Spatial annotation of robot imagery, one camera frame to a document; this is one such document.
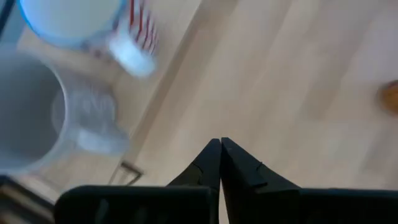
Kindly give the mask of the grey mug with floral print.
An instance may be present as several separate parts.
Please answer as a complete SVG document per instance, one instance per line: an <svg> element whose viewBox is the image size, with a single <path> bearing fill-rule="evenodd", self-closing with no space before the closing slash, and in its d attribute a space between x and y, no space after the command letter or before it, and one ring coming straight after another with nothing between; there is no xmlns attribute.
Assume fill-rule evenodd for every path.
<svg viewBox="0 0 398 224"><path fill-rule="evenodd" d="M76 149L121 155L110 87L29 52L0 46L0 175L24 174Z"/></svg>

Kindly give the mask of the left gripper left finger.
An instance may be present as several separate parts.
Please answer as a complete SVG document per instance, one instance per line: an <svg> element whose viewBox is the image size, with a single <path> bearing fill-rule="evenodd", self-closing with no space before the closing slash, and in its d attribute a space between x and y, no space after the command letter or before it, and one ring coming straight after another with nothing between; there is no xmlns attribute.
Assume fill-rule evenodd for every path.
<svg viewBox="0 0 398 224"><path fill-rule="evenodd" d="M220 191L221 142L212 139L168 186L200 186Z"/></svg>

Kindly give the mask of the amber faceted glass cup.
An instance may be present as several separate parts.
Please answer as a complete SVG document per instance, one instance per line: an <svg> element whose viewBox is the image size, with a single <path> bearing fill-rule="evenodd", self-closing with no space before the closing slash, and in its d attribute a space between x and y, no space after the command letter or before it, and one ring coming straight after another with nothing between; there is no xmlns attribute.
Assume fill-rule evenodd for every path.
<svg viewBox="0 0 398 224"><path fill-rule="evenodd" d="M377 90L377 103L385 113L398 117L398 80L380 86Z"/></svg>

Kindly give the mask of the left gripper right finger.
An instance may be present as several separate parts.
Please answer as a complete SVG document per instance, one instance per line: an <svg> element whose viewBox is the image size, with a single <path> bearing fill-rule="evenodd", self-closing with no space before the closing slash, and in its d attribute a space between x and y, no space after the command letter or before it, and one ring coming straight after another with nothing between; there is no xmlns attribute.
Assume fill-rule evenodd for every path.
<svg viewBox="0 0 398 224"><path fill-rule="evenodd" d="M220 174L229 224L298 224L298 185L230 138L221 139Z"/></svg>

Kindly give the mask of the white mug with red stripes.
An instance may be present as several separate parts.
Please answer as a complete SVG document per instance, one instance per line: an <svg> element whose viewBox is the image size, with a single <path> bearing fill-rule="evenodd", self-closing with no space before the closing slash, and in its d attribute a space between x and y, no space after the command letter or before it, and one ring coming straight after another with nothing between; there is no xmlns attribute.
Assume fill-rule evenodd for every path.
<svg viewBox="0 0 398 224"><path fill-rule="evenodd" d="M157 28L145 0L17 0L44 41L116 61L134 77L157 67Z"/></svg>

